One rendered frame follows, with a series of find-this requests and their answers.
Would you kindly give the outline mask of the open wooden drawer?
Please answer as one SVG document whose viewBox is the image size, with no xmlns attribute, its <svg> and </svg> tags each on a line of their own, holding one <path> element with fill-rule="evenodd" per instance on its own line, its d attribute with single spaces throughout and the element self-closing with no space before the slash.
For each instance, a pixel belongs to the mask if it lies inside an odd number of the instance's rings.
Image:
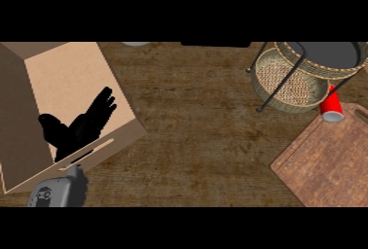
<svg viewBox="0 0 368 249">
<path fill-rule="evenodd" d="M 44 113 L 64 124 L 86 112 L 104 88 L 117 110 L 99 138 L 65 159 L 46 142 L 37 120 Z M 0 42 L 0 181 L 7 194 L 30 192 L 74 164 L 90 169 L 146 131 L 136 118 L 104 53 L 95 42 Z"/>
</svg>

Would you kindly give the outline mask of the brown wooden cutting board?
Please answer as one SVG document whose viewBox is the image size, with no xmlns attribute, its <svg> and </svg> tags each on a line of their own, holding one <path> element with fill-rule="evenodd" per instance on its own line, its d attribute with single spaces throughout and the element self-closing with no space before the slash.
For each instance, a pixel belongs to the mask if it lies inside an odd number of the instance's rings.
<svg viewBox="0 0 368 249">
<path fill-rule="evenodd" d="M 316 116 L 271 164 L 305 206 L 368 207 L 368 109 L 341 108 L 343 120 Z"/>
</svg>

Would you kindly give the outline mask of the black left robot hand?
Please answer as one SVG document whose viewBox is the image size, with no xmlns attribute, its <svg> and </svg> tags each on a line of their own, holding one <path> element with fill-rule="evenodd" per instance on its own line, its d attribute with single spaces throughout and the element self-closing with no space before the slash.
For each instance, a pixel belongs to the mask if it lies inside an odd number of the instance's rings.
<svg viewBox="0 0 368 249">
<path fill-rule="evenodd" d="M 65 125 L 52 114 L 39 116 L 44 140 L 56 148 L 55 161 L 67 158 L 99 138 L 118 107 L 114 101 L 112 89 L 105 87 L 86 112 L 75 117 L 70 125 Z"/>
</svg>

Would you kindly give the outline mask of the red can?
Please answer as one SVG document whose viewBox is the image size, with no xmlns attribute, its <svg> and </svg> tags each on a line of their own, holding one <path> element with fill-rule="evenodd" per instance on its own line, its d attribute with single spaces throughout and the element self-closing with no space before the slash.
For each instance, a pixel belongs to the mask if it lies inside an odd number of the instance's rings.
<svg viewBox="0 0 368 249">
<path fill-rule="evenodd" d="M 334 85 L 330 85 L 328 96 L 319 104 L 319 113 L 328 123 L 339 123 L 343 120 L 340 95 Z"/>
</svg>

